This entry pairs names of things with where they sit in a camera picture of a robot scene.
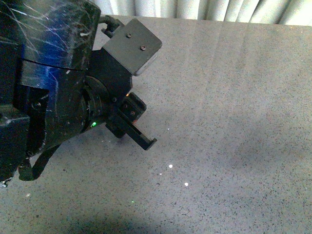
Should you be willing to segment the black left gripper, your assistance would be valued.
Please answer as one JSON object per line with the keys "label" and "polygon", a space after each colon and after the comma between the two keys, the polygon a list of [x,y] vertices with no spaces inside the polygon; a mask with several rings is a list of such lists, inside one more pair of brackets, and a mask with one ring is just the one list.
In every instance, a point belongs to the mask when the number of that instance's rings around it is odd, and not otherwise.
{"label": "black left gripper", "polygon": [[[133,75],[104,48],[92,51],[86,75],[99,80],[105,86],[105,93],[112,105],[110,117],[116,110],[120,110],[135,123],[146,111],[146,104],[130,92]],[[127,125],[125,132],[145,151],[157,142],[156,138],[149,139],[133,124]]]}

